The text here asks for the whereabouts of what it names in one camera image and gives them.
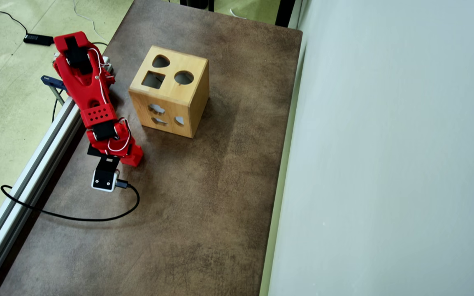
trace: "wooden shape sorter box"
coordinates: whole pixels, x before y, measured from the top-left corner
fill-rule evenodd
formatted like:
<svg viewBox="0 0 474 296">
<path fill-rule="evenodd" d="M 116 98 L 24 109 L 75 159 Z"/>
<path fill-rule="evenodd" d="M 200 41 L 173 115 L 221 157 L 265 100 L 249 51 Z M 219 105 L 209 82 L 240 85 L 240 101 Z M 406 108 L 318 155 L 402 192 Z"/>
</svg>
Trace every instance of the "wooden shape sorter box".
<svg viewBox="0 0 474 296">
<path fill-rule="evenodd" d="M 209 97 L 208 60 L 152 46 L 129 94 L 143 126 L 193 138 Z"/>
</svg>

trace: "square hole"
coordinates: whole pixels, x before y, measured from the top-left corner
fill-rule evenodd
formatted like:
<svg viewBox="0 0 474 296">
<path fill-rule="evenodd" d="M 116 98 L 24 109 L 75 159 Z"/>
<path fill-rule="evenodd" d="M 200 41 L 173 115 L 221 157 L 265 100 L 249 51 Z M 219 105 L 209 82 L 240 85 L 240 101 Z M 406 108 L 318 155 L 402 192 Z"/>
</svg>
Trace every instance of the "square hole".
<svg viewBox="0 0 474 296">
<path fill-rule="evenodd" d="M 149 86 L 150 88 L 156 88 L 158 90 L 162 85 L 162 82 L 164 82 L 165 78 L 166 75 L 147 71 L 147 74 L 145 75 L 145 78 L 142 81 L 142 85 Z"/>
</svg>

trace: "brown tabletop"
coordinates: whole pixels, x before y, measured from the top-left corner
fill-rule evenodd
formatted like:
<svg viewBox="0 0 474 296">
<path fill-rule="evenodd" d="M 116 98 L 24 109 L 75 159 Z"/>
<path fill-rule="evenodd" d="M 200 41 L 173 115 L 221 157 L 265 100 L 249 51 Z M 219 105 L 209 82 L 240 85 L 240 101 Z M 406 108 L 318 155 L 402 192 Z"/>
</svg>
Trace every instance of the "brown tabletop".
<svg viewBox="0 0 474 296">
<path fill-rule="evenodd" d="M 260 288 L 302 34 L 167 2 L 136 0 L 104 55 L 117 114 L 145 156 L 120 165 L 140 206 L 111 222 L 40 215 L 0 295 L 256 295 Z M 128 87 L 152 45 L 209 59 L 194 139 L 141 127 Z M 90 188 L 83 137 L 45 210 L 110 217 L 130 190 Z"/>
</svg>

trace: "white wall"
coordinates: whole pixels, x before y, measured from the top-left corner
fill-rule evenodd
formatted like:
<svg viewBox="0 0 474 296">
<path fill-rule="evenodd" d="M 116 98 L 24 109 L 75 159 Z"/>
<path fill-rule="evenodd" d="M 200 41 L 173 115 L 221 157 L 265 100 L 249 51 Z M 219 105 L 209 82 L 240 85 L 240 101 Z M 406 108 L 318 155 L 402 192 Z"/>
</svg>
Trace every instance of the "white wall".
<svg viewBox="0 0 474 296">
<path fill-rule="evenodd" d="M 474 1 L 303 11 L 270 295 L 474 295 Z"/>
</svg>

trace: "black cable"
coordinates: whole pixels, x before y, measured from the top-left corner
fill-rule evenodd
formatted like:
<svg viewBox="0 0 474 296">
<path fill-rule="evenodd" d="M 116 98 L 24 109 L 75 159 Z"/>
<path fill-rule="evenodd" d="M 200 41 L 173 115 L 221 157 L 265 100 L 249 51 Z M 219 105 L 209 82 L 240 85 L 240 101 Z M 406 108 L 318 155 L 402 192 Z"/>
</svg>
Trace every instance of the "black cable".
<svg viewBox="0 0 474 296">
<path fill-rule="evenodd" d="M 303 1 L 301 1 L 301 5 L 299 6 L 299 13 L 297 14 L 298 17 L 297 17 L 297 25 L 295 27 L 296 30 L 299 29 L 299 21 L 300 21 L 299 17 L 301 16 L 301 13 L 303 13 L 302 10 L 303 10 Z"/>
<path fill-rule="evenodd" d="M 54 122 L 54 113 L 56 113 L 56 105 L 58 105 L 58 98 L 56 98 L 56 102 L 54 102 L 54 109 L 52 109 L 52 121 L 51 121 L 51 123 Z"/>
<path fill-rule="evenodd" d="M 52 109 L 52 121 L 51 121 L 51 123 L 54 122 L 54 113 L 56 113 L 56 105 L 58 105 L 58 98 L 56 98 L 56 102 L 54 102 L 54 109 Z"/>
<path fill-rule="evenodd" d="M 23 24 L 21 24 L 17 19 L 13 18 L 12 15 L 10 15 L 10 13 L 4 12 L 4 11 L 0 11 L 0 13 L 4 13 L 4 14 L 8 15 L 11 19 L 15 20 L 18 24 L 21 25 L 21 27 L 23 27 L 25 29 L 25 34 L 28 34 L 27 28 L 25 28 L 25 26 Z"/>
<path fill-rule="evenodd" d="M 3 185 L 1 186 L 1 191 L 3 192 L 3 194 L 5 194 L 6 197 L 8 197 L 9 199 L 11 199 L 12 201 L 20 204 L 21 206 L 24 206 L 25 208 L 29 208 L 31 210 L 37 210 L 38 212 L 41 212 L 41 213 L 44 213 L 44 214 L 47 214 L 47 215 L 51 215 L 51 216 L 54 216 L 54 217 L 58 217 L 58 218 L 62 218 L 62 219 L 67 219 L 67 220 L 73 220 L 73 221 L 85 221 L 85 222 L 105 222 L 105 221 L 112 221 L 112 220 L 116 220 L 116 219 L 120 219 L 121 217 L 124 217 L 126 216 L 127 214 L 129 214 L 130 212 L 134 211 L 135 208 L 137 208 L 138 204 L 140 203 L 140 194 L 138 193 L 137 189 L 135 187 L 133 187 L 132 185 L 130 184 L 125 184 L 125 187 L 129 187 L 131 188 L 135 194 L 137 195 L 137 204 L 135 204 L 135 206 L 133 208 L 131 208 L 130 210 L 128 210 L 127 212 L 123 213 L 123 214 L 120 214 L 118 216 L 115 216 L 115 217 L 111 217 L 111 218 L 103 218 L 103 219 L 87 219 L 87 218 L 76 218 L 76 217 L 69 217 L 69 216 L 64 216 L 64 215 L 60 215 L 60 214 L 56 214 L 56 213 L 52 213 L 52 212 L 47 212 L 46 210 L 42 210 L 41 208 L 36 208 L 34 206 L 29 206 L 28 204 L 25 204 L 19 200 L 17 200 L 16 198 L 12 197 L 10 194 L 8 194 L 6 191 L 5 191 L 5 188 L 8 188 L 8 189 L 12 189 L 12 187 L 8 186 L 8 185 Z"/>
</svg>

